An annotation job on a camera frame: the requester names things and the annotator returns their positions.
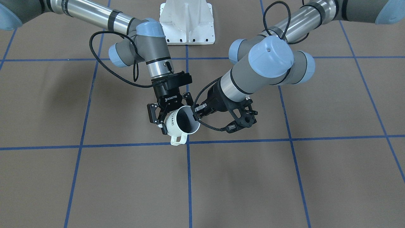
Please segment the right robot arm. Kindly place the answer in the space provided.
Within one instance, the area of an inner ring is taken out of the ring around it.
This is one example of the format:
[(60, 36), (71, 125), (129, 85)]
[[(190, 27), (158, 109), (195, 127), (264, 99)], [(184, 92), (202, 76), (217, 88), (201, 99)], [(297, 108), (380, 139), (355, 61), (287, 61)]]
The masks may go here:
[(46, 12), (80, 19), (123, 38), (110, 47), (109, 58), (115, 66), (133, 66), (135, 75), (138, 63), (146, 63), (150, 87), (157, 98), (156, 104), (147, 106), (151, 123), (162, 128), (167, 114), (181, 108), (183, 99), (192, 104), (191, 96), (181, 95), (179, 90), (192, 83), (191, 75), (184, 71), (175, 73), (158, 21), (140, 20), (91, 0), (2, 0), (1, 30), (17, 29)]

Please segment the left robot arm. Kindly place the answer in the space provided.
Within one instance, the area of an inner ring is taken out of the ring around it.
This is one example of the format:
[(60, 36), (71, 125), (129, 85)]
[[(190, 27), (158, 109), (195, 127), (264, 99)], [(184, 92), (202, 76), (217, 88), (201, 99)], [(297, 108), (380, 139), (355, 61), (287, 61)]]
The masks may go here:
[(249, 95), (266, 85), (299, 84), (308, 81), (315, 62), (307, 53), (292, 51), (312, 30), (334, 20), (374, 24), (394, 24), (404, 18), (403, 0), (311, 0), (288, 18), (265, 29), (256, 37), (233, 42), (229, 59), (234, 66), (209, 89), (207, 99), (194, 105), (200, 119), (217, 111), (229, 112), (237, 124), (251, 124)]

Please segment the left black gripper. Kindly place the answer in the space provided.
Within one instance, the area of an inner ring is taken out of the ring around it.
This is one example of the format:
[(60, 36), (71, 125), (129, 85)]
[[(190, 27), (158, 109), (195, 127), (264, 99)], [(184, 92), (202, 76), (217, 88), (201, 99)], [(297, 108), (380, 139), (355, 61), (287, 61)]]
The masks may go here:
[(228, 112), (228, 101), (230, 100), (224, 95), (221, 89), (221, 82), (216, 82), (208, 90), (207, 98), (201, 105), (194, 104), (191, 106), (191, 109), (194, 111), (194, 120), (201, 120), (201, 118), (204, 118), (205, 116), (208, 116), (217, 111)]

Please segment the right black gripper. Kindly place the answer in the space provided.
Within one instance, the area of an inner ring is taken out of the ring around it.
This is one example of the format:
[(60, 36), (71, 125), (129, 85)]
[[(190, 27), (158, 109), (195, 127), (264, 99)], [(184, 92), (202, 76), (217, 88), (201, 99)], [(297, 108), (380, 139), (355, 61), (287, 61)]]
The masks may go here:
[(194, 99), (190, 92), (180, 94), (179, 87), (192, 83), (189, 73), (181, 71), (152, 79), (153, 89), (158, 103), (147, 104), (149, 121), (153, 124), (163, 124), (168, 111), (174, 111), (183, 106), (182, 99), (187, 106), (194, 108)]

